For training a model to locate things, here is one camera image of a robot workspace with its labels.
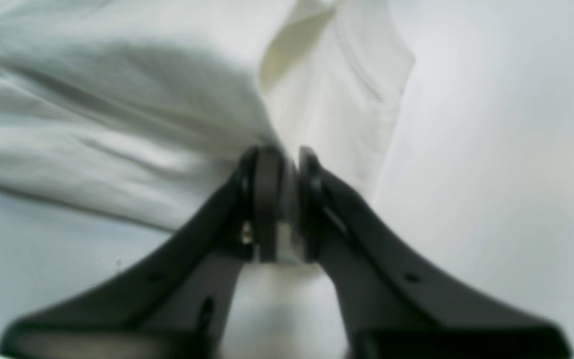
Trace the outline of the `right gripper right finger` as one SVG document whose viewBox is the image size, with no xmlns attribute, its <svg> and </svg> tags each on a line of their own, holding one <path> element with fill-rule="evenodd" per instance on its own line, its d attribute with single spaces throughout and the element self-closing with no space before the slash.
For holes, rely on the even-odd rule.
<svg viewBox="0 0 574 359">
<path fill-rule="evenodd" d="M 555 323 L 462 283 L 300 149 L 301 252 L 332 280 L 354 359 L 569 359 Z"/>
</svg>

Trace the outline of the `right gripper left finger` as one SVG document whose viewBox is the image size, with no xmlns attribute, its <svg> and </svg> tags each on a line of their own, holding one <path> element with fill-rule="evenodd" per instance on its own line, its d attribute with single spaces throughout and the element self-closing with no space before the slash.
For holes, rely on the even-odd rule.
<svg viewBox="0 0 574 359">
<path fill-rule="evenodd" d="M 166 243 L 106 282 L 14 321 L 14 359 L 211 359 L 242 267 L 278 256 L 285 159 L 248 150 L 230 179 Z"/>
</svg>

